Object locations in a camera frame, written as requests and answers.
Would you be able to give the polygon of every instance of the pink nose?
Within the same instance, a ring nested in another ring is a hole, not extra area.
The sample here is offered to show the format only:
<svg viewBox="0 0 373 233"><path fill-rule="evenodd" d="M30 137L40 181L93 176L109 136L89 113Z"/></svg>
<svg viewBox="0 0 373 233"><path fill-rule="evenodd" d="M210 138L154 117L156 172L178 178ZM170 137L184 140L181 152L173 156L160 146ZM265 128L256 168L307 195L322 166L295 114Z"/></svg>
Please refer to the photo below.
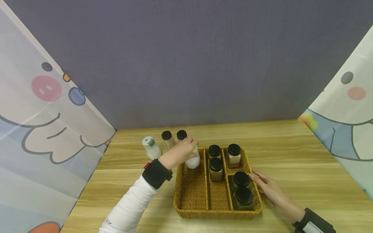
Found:
<svg viewBox="0 0 373 233"><path fill-rule="evenodd" d="M31 82L31 89L39 99L48 102L58 99L62 93L60 83L45 75L35 77Z"/></svg>
<svg viewBox="0 0 373 233"><path fill-rule="evenodd" d="M364 88L359 86L354 86L348 89L347 95L352 100L362 100L366 96L366 92Z"/></svg>

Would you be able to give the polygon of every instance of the gray cap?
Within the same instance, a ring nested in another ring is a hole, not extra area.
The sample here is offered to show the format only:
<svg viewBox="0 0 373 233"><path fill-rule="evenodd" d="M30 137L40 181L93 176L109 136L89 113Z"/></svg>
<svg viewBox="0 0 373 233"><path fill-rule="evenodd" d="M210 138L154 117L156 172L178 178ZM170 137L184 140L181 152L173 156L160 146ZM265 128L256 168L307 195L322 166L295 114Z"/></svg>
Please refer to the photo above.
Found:
<svg viewBox="0 0 373 233"><path fill-rule="evenodd" d="M156 142L151 136L144 137L142 140L142 145L147 151L150 150L155 144Z"/></svg>

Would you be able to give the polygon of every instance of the hand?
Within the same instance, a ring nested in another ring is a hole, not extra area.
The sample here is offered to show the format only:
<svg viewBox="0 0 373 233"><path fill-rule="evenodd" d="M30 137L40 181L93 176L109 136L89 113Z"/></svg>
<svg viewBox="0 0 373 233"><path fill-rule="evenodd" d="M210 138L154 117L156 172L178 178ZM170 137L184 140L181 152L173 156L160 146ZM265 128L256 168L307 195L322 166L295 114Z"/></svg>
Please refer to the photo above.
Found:
<svg viewBox="0 0 373 233"><path fill-rule="evenodd" d="M305 215L305 210L292 202L282 192L275 180L255 169L252 171L254 174L249 174L249 176L259 187L259 192L264 194L273 206L292 223L300 222Z"/></svg>
<svg viewBox="0 0 373 233"><path fill-rule="evenodd" d="M190 158L196 157L197 154L193 153L192 150L197 144L197 140L193 140L193 138L185 138L159 157L158 160L165 168L171 170L174 166L183 163Z"/></svg>

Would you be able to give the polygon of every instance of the red tag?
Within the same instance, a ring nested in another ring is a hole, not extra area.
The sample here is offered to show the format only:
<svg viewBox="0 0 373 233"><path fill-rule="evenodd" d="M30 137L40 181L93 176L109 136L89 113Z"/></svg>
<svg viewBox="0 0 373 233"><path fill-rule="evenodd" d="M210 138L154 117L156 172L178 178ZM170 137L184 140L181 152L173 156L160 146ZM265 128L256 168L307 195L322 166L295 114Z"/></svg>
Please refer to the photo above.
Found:
<svg viewBox="0 0 373 233"><path fill-rule="evenodd" d="M147 164L145 165L144 169L147 168L147 167L149 166L149 164L150 164L150 163L147 163Z"/></svg>

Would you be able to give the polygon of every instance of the black cuff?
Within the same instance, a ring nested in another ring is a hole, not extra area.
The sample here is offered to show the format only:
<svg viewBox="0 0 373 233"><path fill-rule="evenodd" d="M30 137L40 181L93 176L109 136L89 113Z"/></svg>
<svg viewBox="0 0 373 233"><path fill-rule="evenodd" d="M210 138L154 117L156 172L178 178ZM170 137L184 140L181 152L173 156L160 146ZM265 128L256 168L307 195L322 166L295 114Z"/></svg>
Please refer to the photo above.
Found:
<svg viewBox="0 0 373 233"><path fill-rule="evenodd" d="M333 226L325 221L322 217L318 216L312 210L306 208L305 215L300 222L296 222L293 226L301 233L305 233L303 228L307 225L307 223L312 222L315 226L317 226L322 232L324 233L335 233Z"/></svg>
<svg viewBox="0 0 373 233"><path fill-rule="evenodd" d="M172 178L172 171L167 170L158 159L155 159L145 168L142 177L153 188L159 189L165 180L169 181Z"/></svg>

